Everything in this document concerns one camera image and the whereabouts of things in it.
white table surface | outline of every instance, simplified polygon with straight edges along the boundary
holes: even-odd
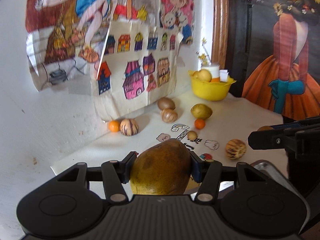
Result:
[[[171,138],[178,137],[183,130],[171,132],[171,127],[176,123],[182,123],[193,128],[195,118],[190,113],[193,105],[204,103],[212,108],[212,116],[206,120],[206,127],[196,130],[198,137],[202,139],[199,144],[190,142],[185,137],[182,142],[194,147],[197,155],[209,153],[214,160],[221,162],[224,166],[235,166],[237,161],[230,160],[225,155],[225,145],[231,139],[240,139],[247,144],[247,138],[252,131],[264,125],[275,125],[283,122],[282,116],[252,104],[244,98],[235,98],[228,95],[222,101],[209,102],[197,98],[191,91],[182,94],[174,99],[179,119],[173,124],[164,123],[160,117],[160,110],[156,104],[150,111],[136,118],[140,126],[140,133],[125,137],[121,133],[108,133],[93,141],[88,146],[79,149],[68,157],[56,162],[52,166],[55,174],[58,174],[78,162],[86,162],[88,167],[100,166],[109,160],[122,160],[130,151],[142,153],[149,147],[156,145],[159,141],[156,138],[161,133],[166,133]],[[206,140],[218,141],[220,147],[217,150],[210,150],[204,145]],[[247,145],[246,154],[239,161],[253,163],[264,159],[272,162],[284,176],[287,174],[287,157],[285,151],[277,150],[252,150]],[[129,198],[132,196],[130,185],[123,185]],[[104,197],[101,182],[90,184],[90,189],[100,197]]]

tangerine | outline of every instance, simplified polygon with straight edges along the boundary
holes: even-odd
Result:
[[[108,123],[108,129],[111,132],[119,132],[120,131],[120,123],[118,121],[110,121]]]
[[[195,120],[195,127],[199,130],[203,129],[205,127],[205,121],[203,119],[196,119]]]

wooden door frame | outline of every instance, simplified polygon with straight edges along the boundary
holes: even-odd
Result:
[[[220,68],[225,68],[228,22],[229,22],[229,0],[213,0],[213,37],[211,62],[218,62]]]

pink house drawing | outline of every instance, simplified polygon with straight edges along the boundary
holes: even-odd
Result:
[[[144,91],[143,76],[138,60],[128,62],[127,68],[125,69],[125,80],[122,86],[125,98],[135,98]]]

